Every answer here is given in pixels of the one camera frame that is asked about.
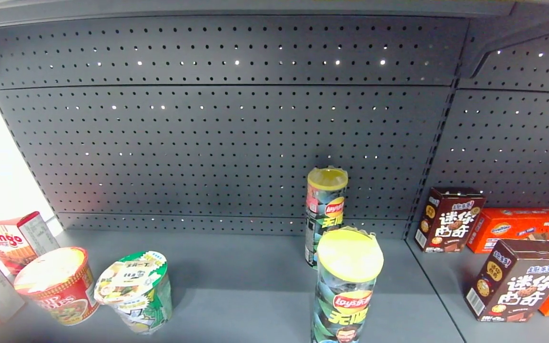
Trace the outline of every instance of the brown snack box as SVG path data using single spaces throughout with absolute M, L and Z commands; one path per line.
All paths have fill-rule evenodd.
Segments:
M 431 188 L 415 241 L 423 252 L 460 252 L 485 202 L 473 188 Z
M 465 299 L 480 322 L 526 322 L 549 296 L 549 241 L 500 239 Z

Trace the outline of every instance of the barcode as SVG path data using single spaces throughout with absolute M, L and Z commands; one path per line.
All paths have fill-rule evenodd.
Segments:
M 423 235 L 420 229 L 417 230 L 417 234 L 414 235 L 414 239 L 417 240 L 418 245 L 420 245 L 421 248 L 425 248 L 425 244 L 427 243 L 427 237 Z
M 467 293 L 466 299 L 471 305 L 471 309 L 476 313 L 476 315 L 480 315 L 482 311 L 484 311 L 484 302 L 480 300 L 480 297 L 478 296 L 478 294 L 473 288 L 471 288 L 469 290 L 469 293 Z

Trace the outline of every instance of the green noodle cup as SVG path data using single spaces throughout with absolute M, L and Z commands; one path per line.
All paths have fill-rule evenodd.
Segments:
M 173 314 L 166 258 L 135 252 L 114 262 L 96 281 L 94 299 L 111 306 L 138 334 L 152 334 Z

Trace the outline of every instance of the lay's chips can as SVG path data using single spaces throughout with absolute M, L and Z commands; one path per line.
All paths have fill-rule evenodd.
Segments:
M 316 246 L 323 233 L 342 224 L 348 174 L 329 166 L 311 170 L 307 179 L 305 259 L 316 268 Z
M 373 234 L 326 232 L 317 249 L 311 343 L 359 343 L 383 252 Z

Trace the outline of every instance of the lay's logo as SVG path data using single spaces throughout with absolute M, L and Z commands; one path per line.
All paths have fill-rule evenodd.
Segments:
M 333 303 L 339 311 L 353 313 L 366 308 L 370 299 L 372 299 L 371 291 L 353 291 L 336 295 Z
M 492 230 L 490 230 L 490 232 L 492 232 L 497 236 L 501 236 L 502 234 L 505 234 L 506 232 L 508 232 L 510 228 L 512 228 L 512 225 L 508 223 L 501 223 L 501 224 L 497 224 Z
M 342 210 L 344 209 L 344 207 L 345 207 L 345 198 L 338 197 L 332 200 L 331 202 L 329 202 L 327 206 L 325 206 L 325 215 L 327 215 L 327 217 L 330 217 L 330 218 L 338 217 L 339 215 L 342 214 Z

